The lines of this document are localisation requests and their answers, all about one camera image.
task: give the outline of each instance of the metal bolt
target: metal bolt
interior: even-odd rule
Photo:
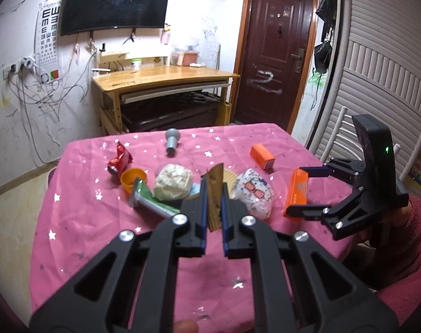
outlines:
[[[119,238],[121,241],[131,241],[134,236],[135,234],[131,230],[123,230],[120,233]]]
[[[176,214],[172,217],[172,223],[178,226],[182,226],[187,223],[187,216],[184,214]]]
[[[294,234],[294,238],[295,238],[295,240],[297,240],[297,241],[306,241],[306,240],[308,240],[308,239],[309,239],[309,234],[308,234],[308,233],[306,233],[306,232],[305,232],[305,231],[303,231],[303,230],[299,230],[299,231],[295,232],[295,234]]]
[[[253,226],[257,220],[252,215],[245,215],[241,218],[241,223],[245,226]]]

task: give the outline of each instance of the black tv screen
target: black tv screen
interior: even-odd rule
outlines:
[[[65,0],[61,35],[120,27],[163,28],[168,0]]]

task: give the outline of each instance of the baseboard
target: baseboard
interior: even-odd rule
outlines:
[[[14,180],[11,180],[7,183],[5,183],[4,185],[0,186],[0,195],[4,194],[5,192],[16,188],[18,185],[21,185],[23,183],[25,183],[26,181],[29,181],[33,178],[36,178],[37,176],[44,174],[50,170],[52,170],[54,167],[56,167],[58,165],[58,162],[52,162],[50,164],[46,164],[43,166],[40,166],[36,169],[33,169],[25,174],[22,174],[21,176],[19,176],[18,178],[15,178]]]

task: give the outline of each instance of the tiled floor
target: tiled floor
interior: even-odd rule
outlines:
[[[31,315],[30,256],[48,174],[0,196],[0,293],[25,324]]]

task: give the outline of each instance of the small orange box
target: small orange box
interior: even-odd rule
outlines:
[[[295,169],[291,175],[288,196],[286,198],[283,215],[291,220],[300,221],[301,218],[292,218],[286,214],[290,205],[306,205],[308,203],[308,172],[302,169]]]
[[[249,154],[255,162],[260,165],[260,168],[264,170],[272,169],[273,163],[275,162],[275,156],[273,156],[263,144],[252,145]]]

